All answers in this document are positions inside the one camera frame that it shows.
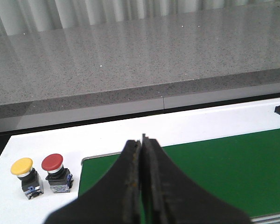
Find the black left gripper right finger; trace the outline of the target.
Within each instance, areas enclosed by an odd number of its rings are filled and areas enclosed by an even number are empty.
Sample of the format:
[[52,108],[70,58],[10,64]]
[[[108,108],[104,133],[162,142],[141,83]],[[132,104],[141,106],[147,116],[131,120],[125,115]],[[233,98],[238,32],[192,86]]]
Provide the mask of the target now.
[[142,136],[141,190],[147,224],[249,224],[240,209],[187,177],[156,139]]

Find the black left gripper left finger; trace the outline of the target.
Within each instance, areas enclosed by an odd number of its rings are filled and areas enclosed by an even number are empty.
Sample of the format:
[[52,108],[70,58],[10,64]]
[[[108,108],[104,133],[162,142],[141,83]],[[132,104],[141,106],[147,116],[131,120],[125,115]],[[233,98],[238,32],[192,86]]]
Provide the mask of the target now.
[[76,200],[52,212],[47,224],[139,224],[140,141],[128,140],[108,172]]

